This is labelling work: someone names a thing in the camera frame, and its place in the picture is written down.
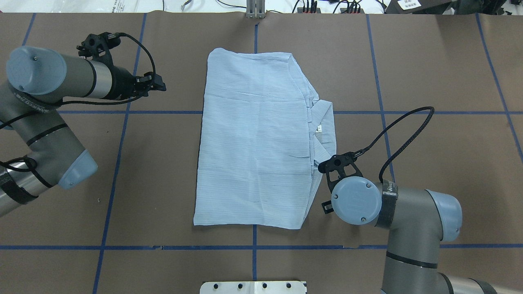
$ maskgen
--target black strap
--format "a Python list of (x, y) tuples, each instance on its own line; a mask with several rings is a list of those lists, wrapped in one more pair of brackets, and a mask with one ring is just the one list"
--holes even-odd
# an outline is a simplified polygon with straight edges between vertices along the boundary
[(60, 129), (66, 128), (66, 127), (67, 127), (67, 123), (63, 123), (63, 124), (61, 124), (61, 125), (54, 126), (54, 127), (50, 128), (50, 129), (47, 129), (47, 130), (41, 132), (41, 133), (38, 134), (38, 135), (32, 137), (31, 139), (27, 140), (26, 144), (27, 144), (28, 146), (31, 146), (31, 144), (33, 144), (33, 143), (35, 143), (36, 141), (42, 139), (43, 137), (45, 137), (45, 136), (47, 136), (47, 135), (49, 135), (49, 134), (51, 134), (51, 133), (53, 133), (53, 132), (56, 132), (56, 131), (58, 131), (58, 130), (60, 130)]
[(417, 261), (415, 259), (410, 259), (407, 257), (396, 255), (394, 253), (390, 253), (389, 251), (387, 251), (386, 255), (387, 255), (387, 257), (392, 258), (392, 259), (402, 262), (402, 263), (408, 263), (408, 264), (412, 264), (415, 266), (426, 267), (426, 268), (438, 268), (437, 263), (421, 262), (421, 261)]
[(11, 175), (7, 171), (0, 174), (0, 188), (14, 201), (20, 204), (27, 204), (35, 200), (38, 196), (33, 196), (27, 193), (23, 188), (20, 188)]
[(485, 293), (485, 294), (497, 294), (496, 289), (494, 289), (494, 287), (492, 287), (491, 284), (489, 284), (489, 283), (487, 283), (485, 281), (474, 280), (474, 279), (471, 279), (471, 280), (473, 280), (478, 285), (480, 285), (481, 289), (483, 290), (483, 293)]
[(48, 181), (46, 181), (36, 170), (31, 171), (32, 174), (46, 187), (52, 188), (53, 185), (49, 184)]
[(325, 214), (329, 214), (331, 212), (334, 212), (334, 208), (332, 207), (332, 201), (325, 201), (322, 203), (323, 212)]
[(449, 277), (447, 277), (445, 274), (439, 273), (445, 282), (447, 283), (447, 287), (449, 288), (449, 294), (454, 294), (454, 288), (452, 287), (452, 283), (449, 280)]
[(82, 96), (82, 98), (91, 95), (91, 93), (94, 91), (94, 89), (96, 87), (96, 69), (90, 61), (88, 61), (87, 59), (84, 59), (84, 60), (87, 61), (87, 63), (89, 63), (89, 65), (91, 66), (91, 69), (93, 70), (93, 85), (91, 86), (91, 89), (89, 90), (89, 92), (87, 92), (87, 94), (85, 94), (85, 96)]
[(8, 127), (8, 126), (10, 127), (13, 122), (15, 122), (17, 120), (20, 120), (20, 119), (22, 119), (24, 117), (32, 116), (32, 115), (35, 115), (35, 114), (38, 114), (38, 113), (39, 112), (36, 112), (36, 111), (26, 112), (23, 115), (19, 115), (19, 116), (13, 118), (13, 119), (10, 119), (10, 120), (6, 121), (5, 123), (2, 123), (0, 125), (0, 129), (3, 129), (3, 128)]
[(397, 185), (389, 180), (383, 180), (383, 190), (381, 194), (381, 210), (375, 227), (388, 229), (394, 220), (396, 211)]

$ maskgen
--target metal bracket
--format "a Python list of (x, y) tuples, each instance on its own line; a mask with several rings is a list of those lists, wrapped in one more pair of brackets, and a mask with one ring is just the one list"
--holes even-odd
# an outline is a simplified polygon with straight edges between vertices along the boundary
[(265, 0), (247, 0), (247, 18), (265, 18)]
[(200, 294), (306, 294), (305, 281), (205, 282)]
[[(346, 177), (363, 177), (361, 171), (358, 169), (354, 161), (358, 159), (354, 152), (347, 152), (342, 155), (333, 155), (331, 159), (324, 161), (318, 165), (318, 171), (327, 175), (327, 186), (332, 193), (334, 186)], [(345, 173), (345, 166), (352, 166), (356, 172), (351, 175)], [(330, 172), (338, 172), (338, 179), (331, 180)]]

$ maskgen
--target white sticker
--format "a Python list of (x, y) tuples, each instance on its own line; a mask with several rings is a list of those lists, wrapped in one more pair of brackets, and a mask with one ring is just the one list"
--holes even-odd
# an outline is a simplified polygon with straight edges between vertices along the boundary
[(125, 0), (115, 0), (115, 2), (112, 5), (112, 13), (118, 13), (118, 12), (124, 12), (124, 9), (126, 8), (126, 2)]
[(416, 7), (420, 7), (421, 4), (418, 2), (418, 0), (399, 0), (397, 2), (401, 9), (408, 10)]

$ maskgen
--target white mounting plate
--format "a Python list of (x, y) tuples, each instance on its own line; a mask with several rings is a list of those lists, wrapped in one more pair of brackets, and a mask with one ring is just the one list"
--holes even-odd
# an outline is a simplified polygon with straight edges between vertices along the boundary
[(200, 294), (307, 294), (307, 286), (305, 281), (205, 282)]

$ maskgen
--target blue tape line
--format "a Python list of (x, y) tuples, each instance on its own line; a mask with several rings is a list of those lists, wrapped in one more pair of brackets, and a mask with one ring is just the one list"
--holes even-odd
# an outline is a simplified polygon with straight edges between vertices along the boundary
[[(143, 32), (145, 30), (145, 21), (147, 20), (147, 13), (143, 14), (143, 20), (142, 20), (142, 29), (140, 31), (140, 43), (143, 40)], [(134, 60), (134, 70), (133, 75), (136, 76), (136, 71), (138, 69), (138, 62), (140, 60), (140, 46), (137, 48), (136, 52), (136, 59)], [(107, 207), (107, 215), (105, 217), (105, 225), (104, 225), (104, 234), (101, 239), (101, 249), (100, 249), (100, 255), (98, 256), (98, 266), (96, 267), (96, 276), (95, 276), (95, 282), (93, 285), (93, 294), (96, 294), (98, 291), (98, 282), (100, 280), (100, 273), (101, 273), (101, 266), (104, 261), (104, 250), (105, 250), (105, 244), (107, 242), (107, 232), (109, 230), (109, 221), (111, 219), (111, 212), (112, 212), (112, 203), (115, 198), (115, 191), (116, 191), (116, 179), (118, 177), (118, 172), (120, 170), (120, 161), (122, 156), (122, 148), (123, 148), (123, 142), (126, 136), (126, 130), (127, 130), (127, 122), (129, 120), (129, 110), (131, 109), (131, 104), (127, 104), (126, 108), (126, 116), (123, 120), (123, 128), (122, 128), (122, 135), (120, 137), (120, 145), (118, 146), (118, 155), (116, 157), (116, 166), (115, 166), (115, 173), (112, 178), (112, 186), (111, 186), (111, 195), (109, 196), (109, 205)]]
[(31, 32), (32, 24), (35, 22), (36, 13), (33, 13), (33, 16), (31, 17), (31, 21), (29, 22), (29, 27), (27, 28), (26, 36), (24, 37), (24, 41), (22, 42), (22, 46), (25, 46), (27, 43), (27, 39), (29, 38), (29, 33)]
[(485, 42), (485, 36), (483, 35), (483, 28), (481, 27), (480, 15), (478, 13), (476, 13), (476, 22), (477, 22), (477, 27), (480, 30), (481, 42), (483, 43), (483, 49), (485, 49), (485, 55), (487, 56), (488, 65), (490, 66), (492, 75), (494, 76), (494, 82), (496, 83), (496, 88), (499, 93), (499, 97), (501, 98), (501, 103), (503, 104), (503, 109), (505, 110), (505, 114), (507, 115), (508, 124), (510, 125), (510, 131), (512, 132), (512, 136), (514, 137), (514, 141), (516, 143), (516, 148), (519, 153), (519, 158), (521, 159), (521, 162), (523, 163), (523, 152), (521, 151), (521, 145), (519, 144), (516, 130), (514, 129), (514, 125), (512, 124), (512, 119), (510, 118), (510, 113), (508, 111), (507, 102), (505, 101), (505, 97), (503, 96), (503, 91), (501, 91), (501, 86), (499, 85), (499, 80), (497, 79), (496, 71), (494, 70), (494, 65), (492, 64), (492, 60), (491, 60), (490, 54), (488, 52), (487, 43)]
[(342, 250), (342, 245), (259, 245), (259, 250)]
[[(335, 115), (404, 115), (406, 110), (385, 110), (383, 112), (378, 110), (337, 110)], [(72, 115), (72, 114), (126, 114), (125, 110), (59, 110), (58, 113)], [(202, 110), (129, 110), (130, 114), (138, 115), (200, 115)], [(523, 115), (523, 111), (509, 111), (511, 115)], [(413, 115), (427, 115), (428, 111), (416, 112)], [(436, 111), (437, 115), (506, 115), (504, 111)]]
[(200, 115), (203, 114), (202, 110), (131, 110), (131, 114), (142, 114), (142, 115)]
[(58, 113), (62, 115), (75, 115), (75, 114), (91, 114), (91, 115), (97, 115), (97, 114), (119, 114), (123, 115), (126, 113), (125, 110), (58, 110)]
[[(192, 251), (192, 250), (252, 250), (251, 245), (204, 245), (204, 246), (104, 246), (104, 251)], [(474, 249), (474, 248), (523, 248), (522, 243), (499, 244), (442, 244), (441, 249)], [(77, 245), (0, 245), (0, 250), (100, 250), (102, 246), (77, 246)], [(257, 250), (383, 250), (387, 245), (361, 245), (356, 248), (343, 245), (257, 245)]]
[(253, 224), (253, 281), (258, 280), (258, 225)]
[(250, 245), (163, 246), (163, 250), (252, 250)]
[(75, 245), (0, 245), (0, 250), (100, 250), (101, 246)]
[[(380, 79), (378, 78), (378, 66), (376, 65), (376, 55), (374, 54), (374, 43), (372, 42), (372, 30), (370, 28), (370, 18), (368, 14), (365, 14), (367, 18), (367, 30), (369, 32), (369, 42), (370, 42), (370, 54), (372, 55), (372, 66), (374, 67), (374, 79), (376, 80), (376, 89), (378, 91), (378, 102), (380, 104), (380, 112), (381, 112), (381, 124), (383, 125), (383, 129), (386, 128), (386, 122), (385, 122), (385, 111), (383, 108), (383, 100), (381, 98), (381, 87), (380, 87)], [(389, 145), (389, 135), (385, 133), (385, 147), (387, 148), (387, 157), (391, 157), (391, 148)], [(392, 162), (389, 164), (389, 170), (391, 172), (392, 181), (396, 182), (396, 178), (394, 177), (394, 167), (392, 166)]]

